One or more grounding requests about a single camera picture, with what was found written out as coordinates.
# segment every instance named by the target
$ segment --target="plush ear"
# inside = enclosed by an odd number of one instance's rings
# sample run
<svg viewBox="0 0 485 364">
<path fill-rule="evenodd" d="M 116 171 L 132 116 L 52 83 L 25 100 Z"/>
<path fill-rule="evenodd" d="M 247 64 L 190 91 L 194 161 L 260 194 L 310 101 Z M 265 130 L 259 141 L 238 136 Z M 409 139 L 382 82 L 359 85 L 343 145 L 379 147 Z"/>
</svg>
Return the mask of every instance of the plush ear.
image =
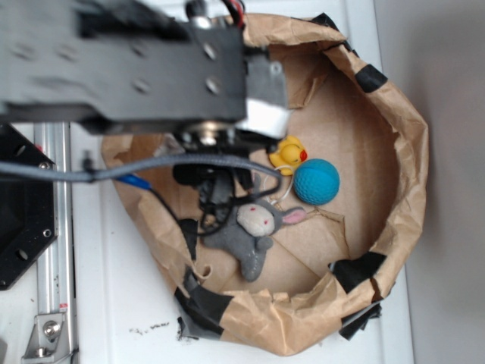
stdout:
<svg viewBox="0 0 485 364">
<path fill-rule="evenodd" d="M 298 224 L 306 218 L 306 211 L 302 207 L 295 207 L 283 213 L 285 225 Z"/>
</svg>

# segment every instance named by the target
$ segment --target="gray wall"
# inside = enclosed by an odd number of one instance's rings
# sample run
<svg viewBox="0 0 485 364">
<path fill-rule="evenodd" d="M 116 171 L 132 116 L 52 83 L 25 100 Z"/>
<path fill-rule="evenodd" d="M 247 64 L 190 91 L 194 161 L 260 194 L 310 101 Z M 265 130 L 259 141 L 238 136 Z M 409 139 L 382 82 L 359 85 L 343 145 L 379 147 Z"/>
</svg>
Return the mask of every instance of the gray wall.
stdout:
<svg viewBox="0 0 485 364">
<path fill-rule="evenodd" d="M 430 124 L 407 264 L 415 362 L 485 362 L 485 1 L 374 0 L 385 74 Z"/>
</svg>

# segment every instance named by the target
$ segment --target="gray cable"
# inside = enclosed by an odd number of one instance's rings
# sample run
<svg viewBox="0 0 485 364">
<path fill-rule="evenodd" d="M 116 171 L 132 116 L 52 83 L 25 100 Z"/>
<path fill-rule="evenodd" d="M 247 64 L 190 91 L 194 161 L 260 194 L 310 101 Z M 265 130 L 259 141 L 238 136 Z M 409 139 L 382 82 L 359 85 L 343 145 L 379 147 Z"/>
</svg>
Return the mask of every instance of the gray cable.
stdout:
<svg viewBox="0 0 485 364">
<path fill-rule="evenodd" d="M 17 176 L 31 180 L 61 181 L 61 182 L 85 182 L 97 180 L 113 180 L 145 169 L 165 167 L 168 165 L 213 165 L 215 167 L 241 168 L 250 171 L 259 171 L 269 174 L 278 179 L 280 184 L 280 172 L 267 168 L 258 163 L 234 155 L 214 154 L 178 154 L 164 155 L 162 157 L 147 158 L 141 161 L 128 163 L 120 167 L 104 170 L 60 172 L 49 169 L 41 169 L 18 163 L 0 162 L 0 174 Z"/>
</svg>

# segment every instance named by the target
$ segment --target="paper bag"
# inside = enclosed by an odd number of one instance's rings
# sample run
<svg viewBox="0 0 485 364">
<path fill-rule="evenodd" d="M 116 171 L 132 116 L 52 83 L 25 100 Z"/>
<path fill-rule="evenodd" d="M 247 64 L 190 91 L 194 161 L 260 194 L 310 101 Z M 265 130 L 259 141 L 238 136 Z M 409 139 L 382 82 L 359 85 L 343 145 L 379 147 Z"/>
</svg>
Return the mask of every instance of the paper bag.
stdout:
<svg viewBox="0 0 485 364">
<path fill-rule="evenodd" d="M 279 207 L 304 206 L 308 217 L 273 236 L 260 278 L 248 283 L 228 253 L 200 241 L 190 249 L 152 194 L 120 183 L 116 188 L 180 304 L 184 332 L 287 356 L 337 330 L 352 336 L 362 318 L 378 313 L 377 303 L 390 293 L 421 233 L 427 125 L 324 15 L 311 22 L 252 14 L 246 24 L 246 43 L 267 46 L 283 65 L 295 110 L 289 134 L 309 158 L 326 159 L 339 171 L 337 197 L 314 207 L 290 194 Z M 164 138 L 106 137 L 106 165 L 152 157 Z M 264 152 L 251 160 L 269 166 Z M 200 216 L 197 193 L 178 185 L 170 168 L 140 176 L 188 224 Z"/>
</svg>

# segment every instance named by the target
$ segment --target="pink inner ear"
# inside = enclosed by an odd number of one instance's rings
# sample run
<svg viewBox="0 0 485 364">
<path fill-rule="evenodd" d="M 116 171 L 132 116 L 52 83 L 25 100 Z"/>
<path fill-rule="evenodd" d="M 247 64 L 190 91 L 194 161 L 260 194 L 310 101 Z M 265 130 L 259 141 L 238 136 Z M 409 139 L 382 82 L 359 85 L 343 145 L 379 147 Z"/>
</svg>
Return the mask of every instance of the pink inner ear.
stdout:
<svg viewBox="0 0 485 364">
<path fill-rule="evenodd" d="M 288 215 L 283 216 L 284 224 L 297 224 L 306 218 L 306 211 L 303 209 L 297 209 L 290 212 Z"/>
</svg>

